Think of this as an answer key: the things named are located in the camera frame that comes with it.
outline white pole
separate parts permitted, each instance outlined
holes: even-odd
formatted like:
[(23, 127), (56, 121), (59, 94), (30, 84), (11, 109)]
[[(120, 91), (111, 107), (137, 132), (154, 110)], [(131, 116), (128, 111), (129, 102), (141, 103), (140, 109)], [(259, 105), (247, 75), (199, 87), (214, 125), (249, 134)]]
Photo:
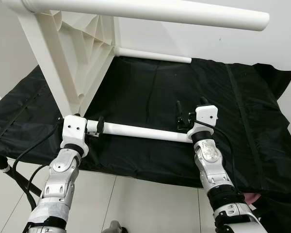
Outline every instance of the white pole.
[(167, 54), (155, 53), (155, 52), (130, 50), (130, 49), (124, 49), (120, 47), (115, 47), (114, 53), (116, 56), (137, 57), (137, 58), (145, 58), (145, 59), (169, 61), (169, 62), (182, 62), (182, 63), (192, 62), (192, 59), (190, 57), (181, 57), (181, 56), (173, 56), (173, 55), (167, 55)]
[(262, 31), (269, 14), (184, 0), (23, 0), (32, 12), (71, 11)]
[[(97, 132), (97, 124), (98, 124), (98, 121), (88, 120), (87, 131)], [(113, 124), (113, 123), (107, 123), (107, 122), (104, 123), (103, 133), (120, 135), (120, 136), (142, 137), (142, 138), (151, 138), (151, 139), (157, 139), (157, 140), (192, 143), (192, 140), (190, 140), (185, 133), (154, 130), (154, 129), (134, 127), (134, 126), (129, 126), (129, 125), (119, 125), (119, 124)]]

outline white plastic rod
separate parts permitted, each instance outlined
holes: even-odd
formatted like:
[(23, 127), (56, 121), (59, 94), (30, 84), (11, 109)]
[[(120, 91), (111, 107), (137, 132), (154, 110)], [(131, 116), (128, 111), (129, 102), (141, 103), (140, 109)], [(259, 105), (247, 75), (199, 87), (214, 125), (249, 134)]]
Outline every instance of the white plastic rod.
[(23, 0), (32, 12), (59, 10), (262, 31), (269, 14), (184, 0)]
[[(95, 133), (97, 132), (98, 121), (89, 120), (87, 121), (87, 131)], [(104, 123), (103, 133), (129, 136), (129, 137), (142, 137), (151, 138), (157, 140), (166, 140), (174, 142), (187, 142), (192, 143), (192, 140), (188, 138), (185, 133), (176, 133), (163, 130), (154, 130), (148, 128), (134, 127), (129, 125), (119, 125), (113, 123)]]
[(169, 62), (191, 63), (192, 61), (190, 57), (173, 56), (155, 52), (144, 52), (139, 50), (124, 49), (120, 47), (115, 47), (114, 53), (116, 56), (137, 57)]

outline black fabric cover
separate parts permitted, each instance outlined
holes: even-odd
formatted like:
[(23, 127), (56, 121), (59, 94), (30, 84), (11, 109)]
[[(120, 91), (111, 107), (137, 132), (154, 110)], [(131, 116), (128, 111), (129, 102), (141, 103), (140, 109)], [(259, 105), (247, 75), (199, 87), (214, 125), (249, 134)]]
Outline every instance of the black fabric cover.
[[(276, 102), (290, 80), (291, 71), (262, 64), (114, 58), (85, 117), (176, 131), (176, 101), (187, 117), (204, 96), (219, 109), (217, 127), (232, 142), (240, 190), (261, 193), (273, 203), (291, 203), (289, 122)], [(37, 67), (0, 101), (0, 155), (17, 158), (50, 132), (60, 116)], [(227, 142), (218, 133), (213, 137), (232, 177)], [(61, 129), (23, 161), (51, 161), (60, 141)], [(87, 143), (90, 151), (81, 169), (202, 187), (191, 144), (105, 134), (89, 137)]]

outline white wall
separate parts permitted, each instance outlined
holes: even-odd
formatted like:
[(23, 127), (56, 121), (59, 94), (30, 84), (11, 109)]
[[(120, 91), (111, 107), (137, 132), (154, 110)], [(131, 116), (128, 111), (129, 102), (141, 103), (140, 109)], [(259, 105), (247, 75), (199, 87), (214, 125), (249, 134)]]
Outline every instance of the white wall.
[[(122, 47), (291, 70), (291, 0), (193, 0), (270, 14), (262, 32), (119, 18)], [(291, 123), (291, 83), (278, 101)]]
[(36, 65), (16, 14), (0, 0), (0, 96), (8, 93)]

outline pink object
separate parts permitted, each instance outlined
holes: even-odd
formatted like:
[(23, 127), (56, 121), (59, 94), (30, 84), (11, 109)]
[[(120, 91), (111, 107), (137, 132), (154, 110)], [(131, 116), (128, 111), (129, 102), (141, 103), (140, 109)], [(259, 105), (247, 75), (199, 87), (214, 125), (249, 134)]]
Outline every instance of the pink object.
[(259, 193), (244, 193), (244, 200), (246, 201), (248, 205), (251, 205), (257, 199), (259, 199), (260, 196), (261, 194)]

